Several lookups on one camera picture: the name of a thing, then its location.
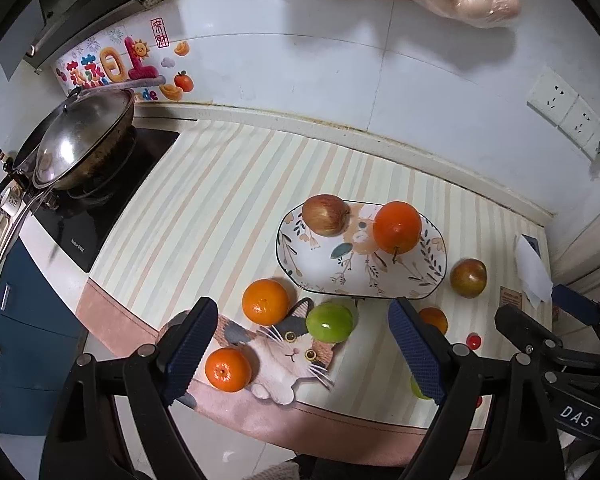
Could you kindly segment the brownish red-green apple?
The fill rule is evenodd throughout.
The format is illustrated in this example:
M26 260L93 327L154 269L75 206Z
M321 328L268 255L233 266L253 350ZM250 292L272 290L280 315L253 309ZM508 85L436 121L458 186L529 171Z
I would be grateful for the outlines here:
M454 292L468 299L480 296L486 288L487 281L486 265L475 258L460 260L450 274L450 282Z

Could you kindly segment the blue cabinet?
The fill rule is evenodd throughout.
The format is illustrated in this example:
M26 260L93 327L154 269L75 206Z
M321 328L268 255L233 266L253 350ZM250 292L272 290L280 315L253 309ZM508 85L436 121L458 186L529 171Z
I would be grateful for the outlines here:
M0 434L46 434L86 335L17 242L0 274Z

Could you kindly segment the red apple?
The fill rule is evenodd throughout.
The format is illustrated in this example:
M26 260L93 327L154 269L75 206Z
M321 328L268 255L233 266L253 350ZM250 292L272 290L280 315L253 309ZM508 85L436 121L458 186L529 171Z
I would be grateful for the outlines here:
M308 198L302 206L302 219L306 226L321 236L336 236L347 225L349 205L332 194L318 194Z

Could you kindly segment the white tissue paper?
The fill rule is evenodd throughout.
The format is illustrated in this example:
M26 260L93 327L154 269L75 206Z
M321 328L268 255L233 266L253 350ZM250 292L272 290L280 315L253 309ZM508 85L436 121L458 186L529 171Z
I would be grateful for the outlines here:
M538 253L523 235L518 235L515 245L515 262L519 281L532 307L552 304L553 282Z

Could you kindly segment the dark orange tangerine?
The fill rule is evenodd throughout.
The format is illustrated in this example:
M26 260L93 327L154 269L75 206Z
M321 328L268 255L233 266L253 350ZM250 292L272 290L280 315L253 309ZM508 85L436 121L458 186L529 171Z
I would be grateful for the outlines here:
M422 322L434 326L442 335L449 329L449 322L444 312L436 307L424 307L418 312Z

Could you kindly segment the colourful wall sticker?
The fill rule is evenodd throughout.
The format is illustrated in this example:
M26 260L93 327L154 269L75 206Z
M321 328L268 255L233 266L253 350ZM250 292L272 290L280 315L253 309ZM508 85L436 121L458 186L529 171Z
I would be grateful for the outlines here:
M192 47L164 13L96 32L62 54L54 70L66 91L129 88L137 101L181 102L196 88Z

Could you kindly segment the steel wok with lid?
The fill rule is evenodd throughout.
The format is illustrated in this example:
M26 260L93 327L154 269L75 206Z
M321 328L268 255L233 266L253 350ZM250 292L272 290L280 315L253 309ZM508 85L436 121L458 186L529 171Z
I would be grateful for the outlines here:
M0 260L12 250L29 216L54 191L67 191L95 177L132 124L129 88L73 89L32 131L19 152L6 158L0 197L17 185L22 203L1 241Z

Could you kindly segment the striped table cloth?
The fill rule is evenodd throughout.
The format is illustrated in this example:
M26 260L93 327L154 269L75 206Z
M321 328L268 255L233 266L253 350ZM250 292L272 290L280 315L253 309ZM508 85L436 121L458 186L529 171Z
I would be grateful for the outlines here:
M512 346L494 326L500 287L522 292L518 235L544 242L528 221L464 188L395 162L289 132L234 122L184 129L136 192L100 252L76 313L116 356L152 341L160 328L212 298L220 315L246 325L242 294L254 281L280 281L292 299L336 300L356 315L351 336L334 349L330 387L294 385L278 405L249 390L225 393L198 374L190 385L200 414L247 436L344 462L397 465L419 445L436 407L416 398L410 371L391 336L391 298L307 292L276 259L276 234L288 211L318 194L379 204L411 204L441 232L448 255L443 282L416 307L441 309L450 341L477 333L482 356L506 359ZM463 259L486 265L488 281L468 299L450 274Z

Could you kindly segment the large orange persimmon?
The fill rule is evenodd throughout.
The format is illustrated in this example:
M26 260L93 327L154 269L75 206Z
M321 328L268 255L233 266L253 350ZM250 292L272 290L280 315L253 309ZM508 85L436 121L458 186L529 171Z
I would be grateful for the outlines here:
M411 205L400 200L386 203L378 211L373 224L377 246L391 255L410 252L422 232L422 218Z

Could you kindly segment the white wall socket middle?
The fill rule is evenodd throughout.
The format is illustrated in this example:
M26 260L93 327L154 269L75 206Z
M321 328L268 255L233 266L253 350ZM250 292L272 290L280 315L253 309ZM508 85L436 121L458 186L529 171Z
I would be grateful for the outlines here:
M600 116L578 96L558 128L579 148L584 148L599 126Z

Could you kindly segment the floral oval ceramic plate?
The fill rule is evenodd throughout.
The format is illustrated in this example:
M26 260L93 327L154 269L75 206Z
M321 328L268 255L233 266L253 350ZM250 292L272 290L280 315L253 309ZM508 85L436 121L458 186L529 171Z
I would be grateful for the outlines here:
M288 278L307 292L323 295L414 300L430 296L443 282L449 263L438 228L421 216L418 243L392 256L373 239L381 206L357 200L348 205L348 226L331 237L306 226L301 206L287 212L276 234L276 259Z

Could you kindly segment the white wall socket left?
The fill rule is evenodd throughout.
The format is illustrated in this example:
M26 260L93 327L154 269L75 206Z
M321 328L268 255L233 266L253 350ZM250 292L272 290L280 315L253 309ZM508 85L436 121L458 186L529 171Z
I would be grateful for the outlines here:
M527 96L527 104L559 126L577 101L578 92L562 76L544 66Z

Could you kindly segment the dark blue phone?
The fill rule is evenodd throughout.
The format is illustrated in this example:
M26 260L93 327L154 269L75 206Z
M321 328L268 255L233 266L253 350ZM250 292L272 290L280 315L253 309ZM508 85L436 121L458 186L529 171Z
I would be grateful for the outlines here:
M540 249L539 241L535 237L527 235L527 234L522 234L522 237L527 241L527 243L536 252L536 254L538 256L540 256L541 255L541 249Z

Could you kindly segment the green apple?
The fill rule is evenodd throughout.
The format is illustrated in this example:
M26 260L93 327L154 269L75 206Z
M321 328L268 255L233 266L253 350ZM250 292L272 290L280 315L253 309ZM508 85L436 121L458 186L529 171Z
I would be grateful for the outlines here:
M412 393L414 394L414 396L416 396L416 398L422 400L429 400L429 396L426 396L426 394L422 392L422 389L419 387L419 384L414 376L410 377L410 385Z
M340 344L346 341L354 326L354 316L343 304L325 302L314 307L306 316L306 329L309 334L326 344Z

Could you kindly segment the white wall socket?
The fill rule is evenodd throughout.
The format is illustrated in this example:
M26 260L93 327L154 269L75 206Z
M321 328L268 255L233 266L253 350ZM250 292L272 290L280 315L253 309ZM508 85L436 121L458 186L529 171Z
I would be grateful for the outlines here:
M600 116L578 96L558 128L579 148L584 148L599 126Z
M578 92L562 76L544 66L527 96L527 104L559 126L577 101Z
M589 159L596 159L598 148L600 147L600 129L596 130L591 139L586 142L583 151Z

